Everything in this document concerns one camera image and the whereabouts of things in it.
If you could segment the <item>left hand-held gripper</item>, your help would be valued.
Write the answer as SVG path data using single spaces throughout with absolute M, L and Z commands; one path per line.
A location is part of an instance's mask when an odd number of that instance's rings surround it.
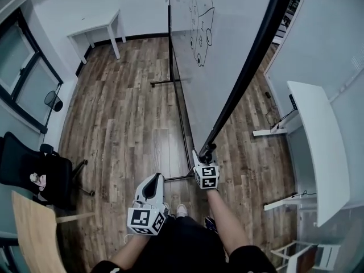
M 138 201 L 128 208 L 127 227 L 135 234 L 158 235 L 168 216 L 168 205 L 161 204 L 164 201 L 164 176 L 155 173 L 143 180 L 136 189 L 135 199 Z

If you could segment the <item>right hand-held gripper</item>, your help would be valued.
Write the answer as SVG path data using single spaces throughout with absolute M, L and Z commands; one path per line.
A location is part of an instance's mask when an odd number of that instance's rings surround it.
M 217 189 L 220 172 L 215 155 L 209 156 L 209 166 L 202 166 L 196 150 L 192 150 L 195 179 L 200 189 Z

